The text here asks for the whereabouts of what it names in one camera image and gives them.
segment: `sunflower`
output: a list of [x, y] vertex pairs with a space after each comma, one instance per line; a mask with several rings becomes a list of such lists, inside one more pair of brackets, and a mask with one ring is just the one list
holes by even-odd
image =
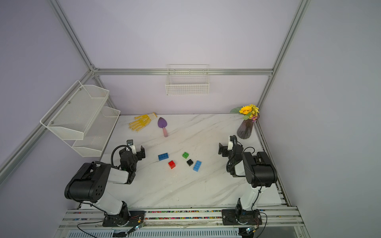
[[253, 107], [250, 105], [250, 106], [246, 106], [246, 107], [241, 108], [241, 110], [239, 112], [244, 114], [244, 115], [247, 115], [252, 110], [253, 110]]

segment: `light blue lego brick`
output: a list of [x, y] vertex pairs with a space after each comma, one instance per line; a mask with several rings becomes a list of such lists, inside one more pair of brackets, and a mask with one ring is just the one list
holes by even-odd
[[159, 161], [160, 161], [160, 160], [165, 160], [165, 159], [168, 159], [168, 158], [169, 158], [168, 153], [159, 155]]
[[193, 167], [193, 170], [198, 172], [201, 166], [201, 162], [197, 160], [196, 164]]

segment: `wall-mounted wire basket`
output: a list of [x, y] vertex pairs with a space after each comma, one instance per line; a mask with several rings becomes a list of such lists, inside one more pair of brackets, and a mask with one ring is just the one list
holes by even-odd
[[109, 91], [76, 81], [40, 123], [83, 157], [100, 157], [120, 111], [105, 107]]
[[209, 94], [209, 74], [206, 69], [170, 69], [165, 84], [167, 95]]

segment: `white marble tabletop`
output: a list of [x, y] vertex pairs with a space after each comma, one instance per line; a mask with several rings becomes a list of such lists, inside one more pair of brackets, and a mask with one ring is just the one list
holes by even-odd
[[[179, 207], [234, 207], [250, 185], [244, 177], [233, 178], [226, 172], [227, 157], [218, 154], [218, 143], [227, 145], [228, 137], [237, 134], [242, 122], [238, 114], [201, 115], [158, 115], [168, 126], [168, 137], [157, 126], [154, 119], [140, 132], [131, 131], [128, 124], [134, 116], [120, 116], [101, 161], [110, 163], [113, 149], [134, 140], [137, 151], [142, 145], [146, 158], [138, 161], [136, 177], [132, 184], [108, 184], [107, 190], [116, 198], [125, 201], [130, 208], [179, 208]], [[249, 139], [238, 138], [244, 148], [252, 146], [262, 151], [253, 129]], [[188, 166], [182, 157], [194, 164], [201, 161], [198, 172]], [[168, 153], [169, 158], [159, 161], [158, 155]], [[176, 167], [171, 169], [168, 162], [173, 160]], [[120, 164], [119, 154], [114, 155], [114, 164]], [[259, 206], [280, 204], [275, 186], [267, 189], [259, 201]]]

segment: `purple trowel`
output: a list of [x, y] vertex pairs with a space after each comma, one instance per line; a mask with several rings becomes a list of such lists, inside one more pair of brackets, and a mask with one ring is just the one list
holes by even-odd
[[164, 137], [168, 137], [168, 133], [166, 132], [166, 129], [165, 129], [165, 127], [167, 126], [166, 120], [164, 120], [164, 118], [160, 117], [159, 120], [157, 121], [157, 125], [160, 128], [163, 128]]

